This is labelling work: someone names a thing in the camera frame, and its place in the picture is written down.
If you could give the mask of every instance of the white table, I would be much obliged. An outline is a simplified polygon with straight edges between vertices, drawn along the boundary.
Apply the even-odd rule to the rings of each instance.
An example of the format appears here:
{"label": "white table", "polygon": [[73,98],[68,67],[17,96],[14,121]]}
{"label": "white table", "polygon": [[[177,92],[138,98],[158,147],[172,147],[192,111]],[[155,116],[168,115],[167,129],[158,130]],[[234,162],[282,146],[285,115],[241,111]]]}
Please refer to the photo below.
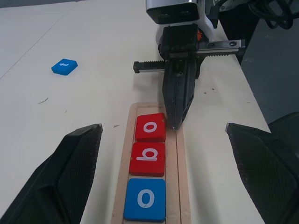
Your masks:
{"label": "white table", "polygon": [[0,8],[0,78],[74,4]]}
{"label": "white table", "polygon": [[[109,223],[129,108],[163,100],[163,74],[132,68],[158,59],[156,28],[144,1],[81,1],[1,79],[0,215],[67,133],[102,123],[81,223]],[[216,33],[226,39],[221,26]],[[50,69],[62,58],[78,62],[66,77]],[[192,223],[263,224],[239,177],[227,122],[269,130],[235,56],[208,57],[183,124]]]}

